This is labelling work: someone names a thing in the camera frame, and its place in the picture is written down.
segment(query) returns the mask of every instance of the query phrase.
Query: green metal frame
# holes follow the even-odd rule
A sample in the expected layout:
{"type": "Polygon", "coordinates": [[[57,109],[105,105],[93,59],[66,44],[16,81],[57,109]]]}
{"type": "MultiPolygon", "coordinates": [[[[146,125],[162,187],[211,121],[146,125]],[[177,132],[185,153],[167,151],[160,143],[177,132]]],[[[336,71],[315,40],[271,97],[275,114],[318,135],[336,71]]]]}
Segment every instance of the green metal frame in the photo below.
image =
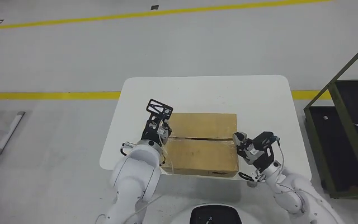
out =
{"type": "Polygon", "coordinates": [[[308,133],[309,142],[312,147],[312,152],[314,156],[314,160],[316,162],[319,177],[322,181],[325,182],[327,191],[329,192],[329,196],[331,198],[353,198],[358,199],[358,189],[351,190],[348,192],[338,192],[336,190],[335,184],[333,182],[331,173],[329,172],[326,157],[322,150],[321,142],[319,141],[319,137],[317,134],[317,130],[314,126],[314,122],[312,119],[312,115],[310,110],[305,110],[306,116],[306,130],[308,133]]]}
{"type": "Polygon", "coordinates": [[[338,115],[340,116],[341,122],[346,131],[349,142],[351,143],[354,154],[358,158],[358,133],[353,125],[351,115],[348,113],[346,105],[342,100],[341,94],[335,82],[328,87],[328,90],[329,93],[331,94],[338,115]]]}
{"type": "Polygon", "coordinates": [[[358,199],[358,188],[350,189],[347,192],[338,192],[336,190],[334,181],[329,172],[326,157],[322,150],[322,145],[319,141],[319,137],[317,134],[317,130],[314,126],[313,118],[309,108],[318,100],[318,98],[327,90],[332,96],[332,100],[335,104],[338,115],[341,119],[342,125],[345,129],[345,132],[348,136],[348,139],[351,143],[351,146],[354,150],[355,155],[358,158],[358,133],[355,130],[355,127],[352,125],[352,119],[347,111],[347,108],[342,100],[342,97],[338,91],[336,86],[336,82],[339,77],[345,73],[349,67],[354,64],[354,62],[358,60],[358,53],[334,76],[334,78],[317,94],[316,97],[304,108],[304,113],[306,116],[306,129],[308,132],[308,137],[310,144],[312,146],[312,152],[314,159],[317,164],[319,176],[321,180],[323,180],[326,184],[327,191],[331,198],[353,198],[358,199]]]}

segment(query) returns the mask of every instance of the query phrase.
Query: gray floor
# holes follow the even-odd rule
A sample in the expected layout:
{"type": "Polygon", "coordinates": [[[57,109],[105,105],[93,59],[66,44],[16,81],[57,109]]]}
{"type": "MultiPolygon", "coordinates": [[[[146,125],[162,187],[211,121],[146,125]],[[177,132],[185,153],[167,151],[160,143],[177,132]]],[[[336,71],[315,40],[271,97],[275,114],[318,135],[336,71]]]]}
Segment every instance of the gray floor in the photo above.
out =
{"type": "MultiPolygon", "coordinates": [[[[115,110],[116,100],[0,101],[6,113],[26,111],[0,156],[0,223],[94,223],[115,196],[108,185],[111,174],[99,159],[115,110]]],[[[312,170],[319,177],[303,124],[303,107],[296,101],[312,170]]],[[[224,202],[254,213],[262,223],[289,223],[266,185],[248,188],[245,182],[170,175],[159,181],[144,223],[168,223],[188,206],[224,202]]],[[[348,223],[358,223],[358,202],[330,199],[348,223]]]]}

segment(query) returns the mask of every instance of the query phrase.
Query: black panel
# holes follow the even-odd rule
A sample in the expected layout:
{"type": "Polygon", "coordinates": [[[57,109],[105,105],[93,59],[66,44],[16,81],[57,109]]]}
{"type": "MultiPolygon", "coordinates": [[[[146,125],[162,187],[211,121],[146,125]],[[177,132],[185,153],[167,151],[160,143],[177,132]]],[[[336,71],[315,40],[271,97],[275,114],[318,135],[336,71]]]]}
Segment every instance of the black panel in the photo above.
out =
{"type": "Polygon", "coordinates": [[[358,160],[333,106],[309,108],[337,192],[358,186],[358,160]]]}
{"type": "Polygon", "coordinates": [[[352,121],[358,123],[358,81],[337,81],[336,86],[352,121]]]}
{"type": "Polygon", "coordinates": [[[229,206],[201,206],[194,208],[190,224],[242,224],[236,209],[229,206]]]}

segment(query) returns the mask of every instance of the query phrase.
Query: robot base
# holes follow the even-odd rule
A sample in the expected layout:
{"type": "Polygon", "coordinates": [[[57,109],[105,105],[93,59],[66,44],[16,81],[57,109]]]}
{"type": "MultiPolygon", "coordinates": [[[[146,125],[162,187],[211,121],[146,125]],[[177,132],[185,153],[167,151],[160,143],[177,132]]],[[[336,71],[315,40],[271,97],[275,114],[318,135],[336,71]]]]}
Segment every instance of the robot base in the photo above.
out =
{"type": "Polygon", "coordinates": [[[180,212],[171,224],[262,224],[247,212],[227,204],[198,204],[180,212]]]}

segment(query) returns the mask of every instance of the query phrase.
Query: cardboard box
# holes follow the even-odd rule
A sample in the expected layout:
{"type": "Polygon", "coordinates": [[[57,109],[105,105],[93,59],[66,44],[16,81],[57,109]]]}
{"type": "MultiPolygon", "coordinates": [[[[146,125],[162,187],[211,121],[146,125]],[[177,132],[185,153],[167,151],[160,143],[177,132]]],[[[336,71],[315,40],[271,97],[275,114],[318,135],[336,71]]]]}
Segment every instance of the cardboard box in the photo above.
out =
{"type": "Polygon", "coordinates": [[[168,173],[232,177],[238,172],[238,155],[232,141],[236,114],[172,114],[168,139],[168,173]]]}

